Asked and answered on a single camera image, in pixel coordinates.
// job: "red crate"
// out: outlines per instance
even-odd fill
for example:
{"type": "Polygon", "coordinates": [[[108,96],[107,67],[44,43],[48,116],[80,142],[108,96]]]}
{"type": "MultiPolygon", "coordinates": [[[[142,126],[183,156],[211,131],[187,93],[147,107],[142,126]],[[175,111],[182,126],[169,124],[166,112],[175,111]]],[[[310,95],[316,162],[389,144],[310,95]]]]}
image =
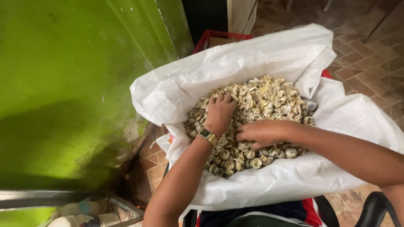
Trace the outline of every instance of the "red crate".
{"type": "MultiPolygon", "coordinates": [[[[192,52],[193,54],[196,54],[198,52],[201,52],[202,50],[206,50],[209,48],[209,37],[217,37],[217,38],[235,38],[238,41],[241,40],[249,40],[252,39],[253,37],[250,35],[243,35],[243,34],[237,34],[237,33],[230,33],[230,32],[218,32],[218,31],[213,31],[213,30],[205,30],[203,33],[201,39],[199,40],[198,44],[196,45],[195,49],[192,52]]],[[[321,73],[322,77],[330,78],[332,79],[330,73],[324,69],[323,72],[321,73]]]]}

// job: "person's left hand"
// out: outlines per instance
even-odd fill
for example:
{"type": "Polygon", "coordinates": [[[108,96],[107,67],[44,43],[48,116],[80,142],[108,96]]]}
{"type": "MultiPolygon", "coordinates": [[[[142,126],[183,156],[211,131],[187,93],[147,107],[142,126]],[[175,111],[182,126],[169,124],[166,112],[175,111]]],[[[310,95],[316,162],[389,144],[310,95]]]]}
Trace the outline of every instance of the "person's left hand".
{"type": "Polygon", "coordinates": [[[205,128],[213,132],[217,140],[228,130],[236,104],[230,95],[218,95],[216,100],[209,100],[205,128]]]}

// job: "lime green wall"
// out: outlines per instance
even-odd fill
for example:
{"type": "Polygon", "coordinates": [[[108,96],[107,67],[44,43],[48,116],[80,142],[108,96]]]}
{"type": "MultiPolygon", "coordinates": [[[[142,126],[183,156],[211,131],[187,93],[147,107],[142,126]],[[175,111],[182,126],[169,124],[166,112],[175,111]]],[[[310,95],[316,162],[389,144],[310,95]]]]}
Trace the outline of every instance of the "lime green wall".
{"type": "MultiPolygon", "coordinates": [[[[102,185],[146,124],[130,84],[191,45],[184,22],[170,26],[149,0],[0,1],[0,189],[102,185]]],[[[0,212],[0,226],[51,210],[0,212]]]]}

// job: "person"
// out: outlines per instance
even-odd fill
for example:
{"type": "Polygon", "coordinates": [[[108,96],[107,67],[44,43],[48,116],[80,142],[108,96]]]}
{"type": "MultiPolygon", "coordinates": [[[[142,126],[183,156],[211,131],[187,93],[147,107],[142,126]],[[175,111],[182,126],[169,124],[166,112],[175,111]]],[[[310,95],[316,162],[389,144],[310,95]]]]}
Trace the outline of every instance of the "person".
{"type": "MultiPolygon", "coordinates": [[[[204,127],[217,140],[227,131],[235,106],[236,102],[231,100],[230,95],[219,95],[216,100],[209,100],[204,127]]],[[[322,155],[353,176],[379,186],[393,205],[399,222],[404,225],[404,155],[362,139],[289,120],[260,120],[241,125],[238,131],[237,141],[255,141],[253,150],[279,142],[291,142],[322,155]]],[[[213,143],[203,136],[195,138],[151,197],[144,215],[144,227],[178,226],[180,215],[196,194],[205,163],[213,148],[213,143]]],[[[310,226],[299,222],[299,211],[293,208],[298,203],[286,202],[231,212],[205,212],[210,215],[205,219],[205,213],[202,212],[200,226],[310,226]],[[246,212],[249,209],[258,212],[248,216],[246,212]]]]}

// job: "white sack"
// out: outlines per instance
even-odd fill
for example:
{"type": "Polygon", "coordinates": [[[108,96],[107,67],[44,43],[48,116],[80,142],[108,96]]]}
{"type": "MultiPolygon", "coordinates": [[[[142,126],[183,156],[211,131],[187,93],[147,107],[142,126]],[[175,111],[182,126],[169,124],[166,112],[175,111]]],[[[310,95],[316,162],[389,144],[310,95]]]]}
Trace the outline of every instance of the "white sack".
{"type": "MultiPolygon", "coordinates": [[[[294,82],[301,96],[318,102],[316,126],[362,138],[400,153],[404,134],[370,98],[344,95],[342,83],[321,78],[335,58],[332,32],[318,25],[269,34],[217,46],[167,64],[139,77],[131,85],[136,111],[147,120],[166,125],[175,137],[167,151],[172,166],[190,139],[182,125],[186,113],[203,95],[219,85],[271,75],[294,82]]],[[[227,179],[204,172],[188,208],[225,210],[300,200],[357,187],[364,182],[327,159],[307,153],[276,160],[227,179]]]]}

